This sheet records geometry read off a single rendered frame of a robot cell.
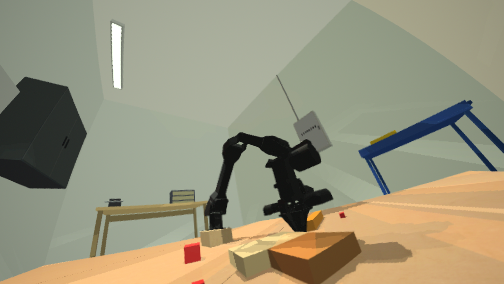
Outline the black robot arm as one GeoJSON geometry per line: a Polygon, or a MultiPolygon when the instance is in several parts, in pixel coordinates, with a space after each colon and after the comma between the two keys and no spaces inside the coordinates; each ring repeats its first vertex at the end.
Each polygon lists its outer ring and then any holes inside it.
{"type": "Polygon", "coordinates": [[[248,144],[259,147],[268,155],[278,157],[274,160],[269,159],[265,165],[265,168],[272,168],[275,179],[295,174],[294,169],[301,172],[321,163],[319,152],[308,139],[291,148],[288,141],[276,136],[259,137],[239,132],[236,136],[229,138],[223,144],[223,164],[216,190],[211,194],[205,207],[205,216],[210,216],[208,231],[226,228],[223,227],[222,215],[226,214],[229,202],[226,195],[228,182],[234,163],[246,150],[248,144]],[[237,144],[239,142],[243,144],[237,144]]]}

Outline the yellow flat bar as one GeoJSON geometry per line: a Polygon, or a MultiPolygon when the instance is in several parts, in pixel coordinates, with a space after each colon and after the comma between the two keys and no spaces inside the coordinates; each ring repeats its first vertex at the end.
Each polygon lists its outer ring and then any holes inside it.
{"type": "Polygon", "coordinates": [[[319,224],[322,222],[324,216],[321,211],[314,212],[307,218],[307,232],[317,230],[319,224]]]}

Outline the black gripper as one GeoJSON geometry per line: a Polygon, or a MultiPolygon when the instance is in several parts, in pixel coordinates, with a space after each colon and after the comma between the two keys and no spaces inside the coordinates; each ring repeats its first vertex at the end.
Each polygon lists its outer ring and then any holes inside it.
{"type": "Polygon", "coordinates": [[[302,194],[298,185],[300,180],[295,174],[276,179],[274,188],[277,188],[280,200],[277,200],[278,203],[266,205],[263,210],[264,216],[280,212],[279,217],[285,220],[294,232],[307,232],[309,210],[313,209],[313,206],[333,200],[333,196],[326,188],[302,194]],[[288,204],[289,202],[291,204],[288,204]]]}

